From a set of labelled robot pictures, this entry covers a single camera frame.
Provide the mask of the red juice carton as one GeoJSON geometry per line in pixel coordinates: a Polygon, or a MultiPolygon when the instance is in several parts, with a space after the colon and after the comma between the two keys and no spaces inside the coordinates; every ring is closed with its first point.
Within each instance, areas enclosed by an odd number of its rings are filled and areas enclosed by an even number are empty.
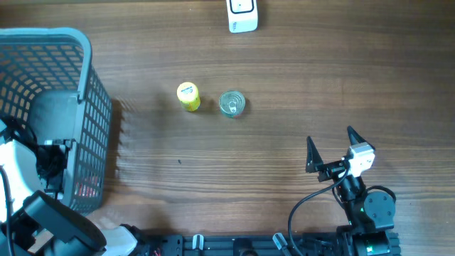
{"type": "Polygon", "coordinates": [[[99,176],[91,175],[76,183],[74,194],[83,198],[95,198],[100,195],[100,188],[99,176]]]}

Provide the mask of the yellow lid jar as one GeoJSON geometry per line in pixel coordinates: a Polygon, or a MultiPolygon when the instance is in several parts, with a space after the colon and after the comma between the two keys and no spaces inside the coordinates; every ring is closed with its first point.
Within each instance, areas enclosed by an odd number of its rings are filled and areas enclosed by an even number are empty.
{"type": "Polygon", "coordinates": [[[192,82],[183,82],[178,86],[177,97],[184,110],[194,112],[200,107],[198,88],[192,82]]]}

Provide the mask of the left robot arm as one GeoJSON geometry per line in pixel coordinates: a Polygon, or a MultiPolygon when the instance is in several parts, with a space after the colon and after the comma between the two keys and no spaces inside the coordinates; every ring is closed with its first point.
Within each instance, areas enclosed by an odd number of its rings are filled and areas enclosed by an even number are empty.
{"type": "Polygon", "coordinates": [[[139,241],[129,228],[100,230],[46,194],[41,178],[54,177],[66,160],[64,143],[40,145],[24,121],[1,118],[1,254],[28,255],[35,233],[48,230],[53,236],[37,255],[133,255],[139,241]]]}

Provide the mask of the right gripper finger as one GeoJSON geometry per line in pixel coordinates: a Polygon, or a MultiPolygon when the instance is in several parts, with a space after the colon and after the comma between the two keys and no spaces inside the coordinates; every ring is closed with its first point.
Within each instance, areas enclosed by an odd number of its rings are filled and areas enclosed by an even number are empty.
{"type": "Polygon", "coordinates": [[[307,157],[306,173],[316,173],[322,169],[323,160],[311,137],[306,138],[307,157]]]}
{"type": "Polygon", "coordinates": [[[347,133],[348,133],[348,138],[350,141],[350,145],[356,145],[356,144],[362,144],[362,143],[367,143],[369,146],[372,147],[372,149],[375,149],[375,147],[370,144],[367,140],[365,140],[363,137],[357,133],[352,126],[347,127],[347,133]]]}

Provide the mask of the silver top tin can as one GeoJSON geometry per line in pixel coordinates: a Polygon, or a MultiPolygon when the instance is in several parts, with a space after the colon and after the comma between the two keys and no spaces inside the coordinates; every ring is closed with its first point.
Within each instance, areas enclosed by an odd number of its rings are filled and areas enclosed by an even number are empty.
{"type": "Polygon", "coordinates": [[[219,98],[220,112],[229,118],[238,118],[245,109],[245,96],[237,90],[228,90],[219,98]]]}

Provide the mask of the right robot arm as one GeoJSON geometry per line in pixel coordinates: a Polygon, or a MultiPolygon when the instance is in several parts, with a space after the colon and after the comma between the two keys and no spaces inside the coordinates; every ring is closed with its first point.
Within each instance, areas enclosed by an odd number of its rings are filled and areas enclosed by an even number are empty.
{"type": "Polygon", "coordinates": [[[318,180],[332,181],[331,189],[348,219],[337,227],[330,242],[322,242],[332,255],[400,255],[400,240],[394,228],[396,195],[384,186],[367,187],[361,174],[375,160],[375,147],[351,126],[350,146],[340,160],[325,163],[311,137],[306,139],[306,172],[318,180]]]}

